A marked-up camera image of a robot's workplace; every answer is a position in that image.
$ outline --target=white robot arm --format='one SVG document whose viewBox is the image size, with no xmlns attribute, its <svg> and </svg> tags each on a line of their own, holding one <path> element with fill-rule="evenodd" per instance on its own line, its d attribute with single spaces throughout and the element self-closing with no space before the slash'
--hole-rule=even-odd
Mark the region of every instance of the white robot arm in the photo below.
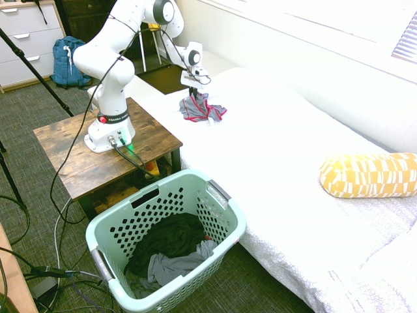
<svg viewBox="0 0 417 313">
<path fill-rule="evenodd" d="M 109 138 L 115 138 L 113 144 L 122 146 L 119 138 L 129 145 L 135 135 L 123 90 L 134 77 L 134 65 L 121 57 L 120 52 L 132 43 L 142 22 L 161 25 L 162 40 L 171 62 L 187 68 L 181 76 L 183 85 L 195 91 L 210 81 L 201 66 L 202 45 L 190 42 L 188 47 L 178 47 L 170 39 L 179 36 L 184 28 L 175 2 L 118 0 L 102 30 L 74 52 L 77 68 L 92 77 L 101 80 L 111 68 L 96 91 L 100 112 L 85 136 L 85 143 L 96 153 L 113 148 Z"/>
</svg>

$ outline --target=bed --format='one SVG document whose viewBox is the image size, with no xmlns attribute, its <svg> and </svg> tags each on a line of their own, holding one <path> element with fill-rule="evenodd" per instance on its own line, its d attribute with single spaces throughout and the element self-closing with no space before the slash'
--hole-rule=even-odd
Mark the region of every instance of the bed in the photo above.
<svg viewBox="0 0 417 313">
<path fill-rule="evenodd" d="M 385 151 L 271 73 L 233 68 L 206 90 L 227 108 L 221 122 L 184 120 L 187 90 L 132 97 L 183 142 L 183 169 L 237 201 L 242 246 L 315 312 L 417 312 L 417 197 L 334 198 L 319 182 L 330 155 Z"/>
</svg>

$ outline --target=yellow pillow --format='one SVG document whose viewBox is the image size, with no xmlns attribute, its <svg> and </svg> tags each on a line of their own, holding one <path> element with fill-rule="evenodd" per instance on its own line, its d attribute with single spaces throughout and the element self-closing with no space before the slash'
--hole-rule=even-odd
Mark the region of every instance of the yellow pillow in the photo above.
<svg viewBox="0 0 417 313">
<path fill-rule="evenodd" d="M 417 194 L 417 155 L 335 155 L 320 167 L 320 183 L 338 198 L 406 197 Z"/>
</svg>

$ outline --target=white dresser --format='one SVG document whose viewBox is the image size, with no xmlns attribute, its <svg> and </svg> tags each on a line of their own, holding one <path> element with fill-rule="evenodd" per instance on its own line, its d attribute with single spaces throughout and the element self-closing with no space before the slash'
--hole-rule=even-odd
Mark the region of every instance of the white dresser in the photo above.
<svg viewBox="0 0 417 313">
<path fill-rule="evenodd" d="M 53 74 L 52 48 L 65 32 L 55 2 L 40 1 L 47 25 L 33 3 L 0 3 L 0 28 L 19 49 L 25 53 L 39 74 L 45 78 Z M 15 89 L 36 83 L 35 75 L 25 63 L 0 38 L 0 91 Z"/>
</svg>

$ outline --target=laundry basket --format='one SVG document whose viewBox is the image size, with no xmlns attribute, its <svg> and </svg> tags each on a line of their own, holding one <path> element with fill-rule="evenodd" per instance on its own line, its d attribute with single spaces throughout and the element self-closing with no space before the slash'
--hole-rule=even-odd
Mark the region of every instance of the laundry basket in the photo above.
<svg viewBox="0 0 417 313">
<path fill-rule="evenodd" d="M 161 219 L 197 215 L 218 246 L 186 276 L 179 276 L 144 299 L 136 299 L 123 274 L 136 243 Z M 94 218 L 87 227 L 89 250 L 110 291 L 128 312 L 168 312 L 200 287 L 240 239 L 246 220 L 236 202 L 213 180 L 184 170 L 147 186 Z"/>
</svg>

